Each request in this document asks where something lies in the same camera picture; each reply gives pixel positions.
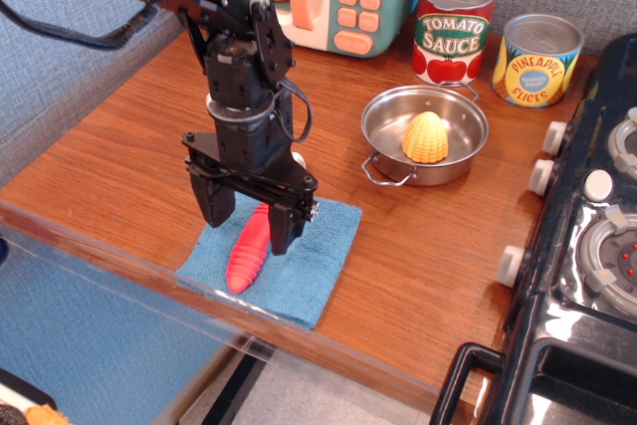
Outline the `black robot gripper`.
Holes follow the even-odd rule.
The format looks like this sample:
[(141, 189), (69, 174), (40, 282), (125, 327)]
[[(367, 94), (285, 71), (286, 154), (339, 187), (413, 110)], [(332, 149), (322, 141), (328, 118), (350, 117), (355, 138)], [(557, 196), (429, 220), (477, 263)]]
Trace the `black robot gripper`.
[(318, 181), (293, 158), (294, 110), (290, 96), (276, 96), (257, 115), (217, 118), (214, 132), (188, 131), (186, 164), (206, 223), (220, 227), (235, 210), (235, 193), (269, 208), (274, 255), (285, 255), (315, 219)]

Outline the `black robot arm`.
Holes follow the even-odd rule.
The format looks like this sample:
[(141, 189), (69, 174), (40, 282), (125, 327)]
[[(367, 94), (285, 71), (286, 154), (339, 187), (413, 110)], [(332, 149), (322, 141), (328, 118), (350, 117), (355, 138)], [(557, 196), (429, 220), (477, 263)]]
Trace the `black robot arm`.
[(272, 251), (287, 252), (317, 210), (317, 180), (293, 158), (293, 43), (275, 0), (140, 0), (177, 14), (208, 81), (213, 132), (187, 132), (191, 185), (206, 222), (218, 227), (243, 194), (267, 204)]

